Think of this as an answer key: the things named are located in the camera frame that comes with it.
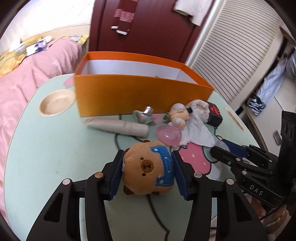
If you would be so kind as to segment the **person right hand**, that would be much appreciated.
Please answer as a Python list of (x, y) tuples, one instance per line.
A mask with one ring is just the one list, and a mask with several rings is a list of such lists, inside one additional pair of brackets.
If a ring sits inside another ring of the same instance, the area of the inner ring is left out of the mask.
[[(263, 218), (267, 215), (266, 210), (261, 206), (259, 200), (251, 197), (250, 203), (259, 218)], [(275, 240), (280, 235), (280, 233), (290, 221), (291, 217), (292, 216), (290, 215), (287, 206), (284, 205), (275, 213), (261, 221), (269, 240)]]

